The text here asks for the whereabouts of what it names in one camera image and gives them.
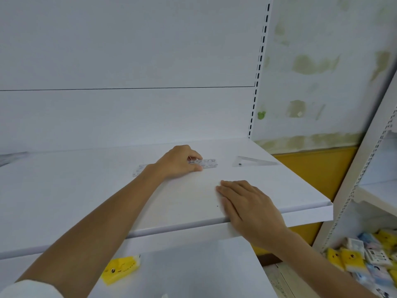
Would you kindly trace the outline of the person's left hand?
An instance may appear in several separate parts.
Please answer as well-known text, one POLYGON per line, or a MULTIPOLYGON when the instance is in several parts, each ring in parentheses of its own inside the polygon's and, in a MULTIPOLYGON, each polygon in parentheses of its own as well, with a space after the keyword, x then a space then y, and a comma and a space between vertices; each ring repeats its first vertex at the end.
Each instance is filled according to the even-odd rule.
POLYGON ((185 165, 190 159, 202 159, 202 156, 192 150, 189 145, 177 145, 166 152, 156 163, 148 166, 148 171, 161 180, 184 176, 191 172, 185 172, 185 165))

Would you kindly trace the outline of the person's right hand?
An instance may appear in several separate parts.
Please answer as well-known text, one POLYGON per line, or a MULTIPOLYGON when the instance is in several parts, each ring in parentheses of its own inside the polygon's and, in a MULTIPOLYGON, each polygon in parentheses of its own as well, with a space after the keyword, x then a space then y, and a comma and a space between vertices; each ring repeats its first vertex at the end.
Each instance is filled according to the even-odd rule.
POLYGON ((280 233, 288 228, 270 197, 246 180, 221 180, 216 191, 238 211, 243 221, 238 233, 254 246, 272 253, 280 233))

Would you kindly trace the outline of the clear plastic ruler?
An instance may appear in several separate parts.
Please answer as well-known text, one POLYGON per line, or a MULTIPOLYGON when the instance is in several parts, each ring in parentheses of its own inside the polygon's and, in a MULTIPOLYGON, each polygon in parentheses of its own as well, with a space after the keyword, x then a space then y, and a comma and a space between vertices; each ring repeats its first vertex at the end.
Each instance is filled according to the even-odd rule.
MULTIPOLYGON (((215 159, 190 159, 188 160, 189 164, 198 164, 202 166, 203 169, 207 168, 216 168, 218 166, 217 161, 215 159)), ((141 172, 146 168, 147 165, 139 165, 135 171, 133 172, 132 176, 137 177, 141 174, 141 172)))

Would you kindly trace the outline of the person's right forearm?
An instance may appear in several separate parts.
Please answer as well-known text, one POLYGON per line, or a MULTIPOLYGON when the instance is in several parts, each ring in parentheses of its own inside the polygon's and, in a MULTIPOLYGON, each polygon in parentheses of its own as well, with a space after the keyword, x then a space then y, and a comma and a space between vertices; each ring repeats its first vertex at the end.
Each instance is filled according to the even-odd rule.
POLYGON ((280 233, 272 253, 293 269, 320 298, 378 298, 289 229, 280 233))

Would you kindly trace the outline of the person's left forearm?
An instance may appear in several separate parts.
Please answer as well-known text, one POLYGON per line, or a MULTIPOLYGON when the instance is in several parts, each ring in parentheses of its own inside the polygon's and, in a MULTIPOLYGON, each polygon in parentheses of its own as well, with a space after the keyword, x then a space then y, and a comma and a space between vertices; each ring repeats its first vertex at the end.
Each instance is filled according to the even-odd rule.
POLYGON ((44 282, 64 298, 87 298, 163 182, 148 166, 54 242, 16 282, 44 282))

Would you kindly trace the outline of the clear plastic set square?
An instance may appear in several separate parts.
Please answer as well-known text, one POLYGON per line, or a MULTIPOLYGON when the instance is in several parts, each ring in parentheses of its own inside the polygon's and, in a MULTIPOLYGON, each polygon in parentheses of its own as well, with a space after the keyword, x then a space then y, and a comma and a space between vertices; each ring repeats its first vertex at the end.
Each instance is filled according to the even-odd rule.
POLYGON ((275 165, 279 165, 279 162, 254 159, 245 156, 237 156, 234 162, 232 163, 232 167, 275 166, 275 165))

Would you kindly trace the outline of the white lower shelf board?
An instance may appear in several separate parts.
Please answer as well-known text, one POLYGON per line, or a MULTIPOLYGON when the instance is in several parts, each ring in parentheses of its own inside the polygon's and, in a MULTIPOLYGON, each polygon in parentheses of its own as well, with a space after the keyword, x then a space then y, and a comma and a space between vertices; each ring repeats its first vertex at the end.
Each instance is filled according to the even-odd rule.
MULTIPOLYGON (((112 259, 141 255, 140 268, 107 286, 101 279, 88 298, 277 298, 250 244, 242 237, 161 250, 125 240, 112 259)), ((0 260, 0 292, 41 256, 0 260)))

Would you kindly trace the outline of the white shelf board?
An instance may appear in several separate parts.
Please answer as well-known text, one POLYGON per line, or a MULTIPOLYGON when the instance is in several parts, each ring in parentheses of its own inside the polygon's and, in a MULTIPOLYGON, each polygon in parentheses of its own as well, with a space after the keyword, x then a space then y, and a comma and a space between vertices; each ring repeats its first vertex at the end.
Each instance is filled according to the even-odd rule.
MULTIPOLYGON (((0 260, 40 254, 175 144, 34 153, 0 167, 0 260)), ((166 181, 127 235, 161 250, 237 237, 215 187, 246 180, 268 195, 288 227, 333 219, 333 204, 250 139, 187 143, 218 166, 166 181), (279 162, 232 167, 237 156, 279 162)))
MULTIPOLYGON (((242 237, 161 250, 125 240, 112 259, 141 255, 140 268, 107 286, 101 279, 88 298, 277 298, 250 244, 242 237)), ((41 256, 0 260, 0 292, 41 256)))

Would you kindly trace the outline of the yellow duck tissue packet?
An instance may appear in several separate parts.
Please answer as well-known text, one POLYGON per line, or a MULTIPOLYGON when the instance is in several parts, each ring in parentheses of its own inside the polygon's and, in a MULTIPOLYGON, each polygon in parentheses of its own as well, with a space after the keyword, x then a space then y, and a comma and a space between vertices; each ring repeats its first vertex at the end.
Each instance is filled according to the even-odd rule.
POLYGON ((109 286, 138 270, 140 265, 141 255, 112 259, 102 272, 101 279, 109 286))

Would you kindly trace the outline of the white slotted shelf upright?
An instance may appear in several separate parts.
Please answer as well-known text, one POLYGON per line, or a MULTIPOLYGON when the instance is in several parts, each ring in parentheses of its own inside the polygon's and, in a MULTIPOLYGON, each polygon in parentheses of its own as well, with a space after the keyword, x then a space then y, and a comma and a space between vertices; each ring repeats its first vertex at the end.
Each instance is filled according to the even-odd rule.
POLYGON ((259 44, 259 51, 258 57, 256 61, 256 73, 255 73, 255 80, 252 89, 252 103, 250 108, 250 122, 248 127, 247 138, 253 140, 254 129, 255 129, 255 120, 257 117, 257 101, 258 95, 260 91, 260 84, 261 84, 261 77, 262 77, 262 70, 264 68, 265 59, 265 50, 268 38, 268 28, 271 20, 271 13, 273 11, 274 0, 265 0, 265 13, 263 21, 261 22, 260 30, 260 44, 259 44))

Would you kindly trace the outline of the white shelf back panel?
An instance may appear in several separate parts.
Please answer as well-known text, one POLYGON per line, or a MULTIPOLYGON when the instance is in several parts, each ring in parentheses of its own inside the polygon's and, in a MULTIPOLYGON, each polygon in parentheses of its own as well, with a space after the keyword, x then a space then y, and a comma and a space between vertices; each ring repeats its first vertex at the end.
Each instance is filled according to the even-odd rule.
POLYGON ((246 139, 265 0, 0 0, 0 155, 246 139))

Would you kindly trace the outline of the white side shelf unit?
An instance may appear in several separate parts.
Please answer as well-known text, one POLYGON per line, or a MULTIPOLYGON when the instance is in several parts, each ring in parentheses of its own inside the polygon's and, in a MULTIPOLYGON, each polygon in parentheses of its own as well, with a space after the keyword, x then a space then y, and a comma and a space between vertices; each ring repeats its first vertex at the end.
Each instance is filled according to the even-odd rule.
POLYGON ((334 199, 334 219, 313 248, 382 228, 397 230, 397 69, 334 199))

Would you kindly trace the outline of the pile of small tissue packets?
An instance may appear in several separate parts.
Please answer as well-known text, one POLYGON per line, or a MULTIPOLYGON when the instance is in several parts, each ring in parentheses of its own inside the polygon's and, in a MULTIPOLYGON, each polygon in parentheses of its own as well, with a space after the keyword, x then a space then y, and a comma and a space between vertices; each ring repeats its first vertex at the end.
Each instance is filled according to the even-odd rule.
POLYGON ((397 298, 397 228, 345 237, 323 255, 377 297, 397 298))

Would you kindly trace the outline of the white sleeve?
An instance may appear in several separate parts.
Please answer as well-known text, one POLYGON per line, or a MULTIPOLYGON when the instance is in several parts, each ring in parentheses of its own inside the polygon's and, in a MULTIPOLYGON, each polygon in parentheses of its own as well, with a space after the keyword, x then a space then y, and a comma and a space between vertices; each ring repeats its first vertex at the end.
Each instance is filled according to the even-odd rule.
POLYGON ((0 298, 64 298, 52 285, 22 280, 7 286, 0 292, 0 298))

